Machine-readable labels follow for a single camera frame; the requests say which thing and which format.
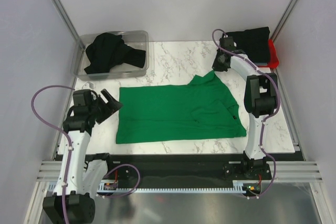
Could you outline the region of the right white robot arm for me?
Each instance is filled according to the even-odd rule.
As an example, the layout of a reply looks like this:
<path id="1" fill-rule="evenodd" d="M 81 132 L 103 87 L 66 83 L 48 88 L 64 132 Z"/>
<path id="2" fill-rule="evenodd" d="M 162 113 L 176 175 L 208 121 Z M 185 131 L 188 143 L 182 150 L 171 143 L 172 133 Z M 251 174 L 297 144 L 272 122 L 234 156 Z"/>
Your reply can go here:
<path id="1" fill-rule="evenodd" d="M 249 114 L 249 131 L 244 153 L 250 160 L 263 159 L 267 121 L 280 109 L 277 75 L 262 72 L 246 55 L 229 54 L 220 49 L 212 68 L 217 72 L 233 69 L 245 81 L 244 107 Z"/>

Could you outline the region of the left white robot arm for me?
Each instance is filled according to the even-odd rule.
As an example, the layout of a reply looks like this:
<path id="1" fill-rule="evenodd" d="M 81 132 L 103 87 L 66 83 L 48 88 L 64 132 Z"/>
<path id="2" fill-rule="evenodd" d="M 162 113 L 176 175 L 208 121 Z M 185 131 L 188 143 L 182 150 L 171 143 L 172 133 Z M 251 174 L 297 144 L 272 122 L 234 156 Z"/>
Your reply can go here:
<path id="1" fill-rule="evenodd" d="M 115 165 L 101 153 L 86 161 L 92 129 L 122 108 L 106 89 L 100 94 L 90 89 L 73 93 L 73 106 L 63 122 L 66 137 L 60 174 L 52 195 L 45 197 L 43 210 L 52 223 L 92 223 L 94 197 L 103 178 L 111 178 Z"/>

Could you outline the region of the green t shirt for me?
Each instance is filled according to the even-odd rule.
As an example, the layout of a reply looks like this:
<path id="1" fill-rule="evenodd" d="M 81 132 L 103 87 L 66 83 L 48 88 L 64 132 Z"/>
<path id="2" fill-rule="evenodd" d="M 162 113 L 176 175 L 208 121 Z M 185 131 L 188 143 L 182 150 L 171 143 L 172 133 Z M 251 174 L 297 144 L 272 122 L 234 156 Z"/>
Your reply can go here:
<path id="1" fill-rule="evenodd" d="M 117 144 L 245 137 L 239 105 L 214 71 L 185 85 L 122 87 Z"/>

